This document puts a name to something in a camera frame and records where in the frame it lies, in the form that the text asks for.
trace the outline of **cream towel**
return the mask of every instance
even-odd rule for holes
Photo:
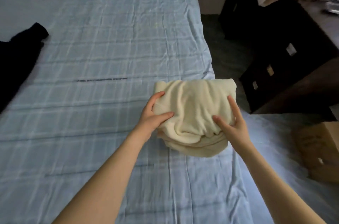
[[[158,128],[165,144],[186,155],[212,157],[227,147],[227,139],[212,116],[232,124],[234,116],[227,96],[235,99],[232,79],[157,82],[155,93],[165,91],[153,106],[157,115],[173,111],[172,118]]]

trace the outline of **dark wooden dresser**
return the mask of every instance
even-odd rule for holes
[[[240,78],[252,113],[320,112],[339,103],[339,16],[325,3],[226,0],[225,37],[250,41],[256,53]]]

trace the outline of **person's left hand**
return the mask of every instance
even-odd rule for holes
[[[160,126],[161,123],[172,118],[174,112],[166,112],[161,115],[155,115],[152,111],[155,101],[163,96],[165,92],[155,93],[147,102],[146,106],[142,110],[138,124],[135,126],[134,130],[142,132],[146,137],[146,141],[150,138],[151,133]]]

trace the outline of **hand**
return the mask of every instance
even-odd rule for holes
[[[135,130],[139,130],[145,137],[145,142],[150,138],[152,132],[160,126],[161,123],[172,118],[174,112],[166,112],[161,115],[155,115],[152,111],[153,105],[157,99],[163,96],[165,92],[155,93],[147,102],[145,108],[142,110],[138,124],[135,126]]]
[[[246,149],[254,147],[254,145],[249,138],[246,122],[241,115],[237,103],[230,95],[227,99],[236,118],[235,124],[233,126],[228,125],[220,116],[212,116],[212,118],[224,132],[235,151],[242,156]]]

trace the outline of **cardboard box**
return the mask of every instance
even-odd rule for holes
[[[292,133],[310,177],[339,183],[339,122],[322,122]]]

